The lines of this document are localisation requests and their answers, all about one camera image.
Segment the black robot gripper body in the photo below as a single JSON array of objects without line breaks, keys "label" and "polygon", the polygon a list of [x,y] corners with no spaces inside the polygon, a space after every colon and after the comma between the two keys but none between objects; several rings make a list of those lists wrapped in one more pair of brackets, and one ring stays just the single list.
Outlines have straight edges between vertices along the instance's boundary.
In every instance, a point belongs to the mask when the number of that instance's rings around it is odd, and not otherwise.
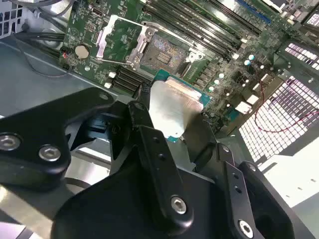
[{"label": "black robot gripper body", "polygon": [[[217,186],[180,169],[194,209],[191,227],[183,239],[230,239],[222,192]],[[69,199],[54,218],[53,239],[166,239],[167,232],[152,216],[139,163],[123,167]]]}]

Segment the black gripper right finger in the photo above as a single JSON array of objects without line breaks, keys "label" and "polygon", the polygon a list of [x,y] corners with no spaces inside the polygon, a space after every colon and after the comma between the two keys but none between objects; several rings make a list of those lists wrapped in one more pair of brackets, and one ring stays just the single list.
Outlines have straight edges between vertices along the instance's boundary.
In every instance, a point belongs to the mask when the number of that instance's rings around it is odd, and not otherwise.
[{"label": "black gripper right finger", "polygon": [[215,184],[217,238],[314,238],[257,166],[235,162],[230,147],[216,139],[201,113],[190,119],[184,141],[193,171]]}]

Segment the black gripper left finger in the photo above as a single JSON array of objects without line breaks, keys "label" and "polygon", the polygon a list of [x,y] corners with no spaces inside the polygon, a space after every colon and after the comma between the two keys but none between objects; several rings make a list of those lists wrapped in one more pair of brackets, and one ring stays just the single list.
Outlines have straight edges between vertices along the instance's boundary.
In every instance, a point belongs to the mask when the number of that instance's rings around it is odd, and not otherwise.
[{"label": "black gripper left finger", "polygon": [[110,142],[119,164],[109,176],[139,163],[154,221],[168,236],[185,233],[194,212],[163,133],[142,103],[115,101],[98,88],[1,119],[0,181],[34,191],[54,189],[70,165],[71,151],[99,137]]}]

